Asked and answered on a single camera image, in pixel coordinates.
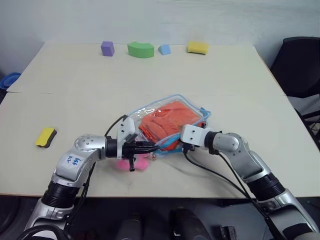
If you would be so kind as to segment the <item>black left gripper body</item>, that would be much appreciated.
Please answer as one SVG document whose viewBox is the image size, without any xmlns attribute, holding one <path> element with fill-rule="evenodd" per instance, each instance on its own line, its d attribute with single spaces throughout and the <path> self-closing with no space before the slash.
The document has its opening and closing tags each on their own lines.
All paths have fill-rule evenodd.
<svg viewBox="0 0 320 240">
<path fill-rule="evenodd" d="M 135 155 L 145 154 L 147 151 L 146 141 L 134 141 L 131 143 L 124 143 L 122 146 L 122 158 L 129 161 L 129 171 L 134 172 Z"/>
</svg>

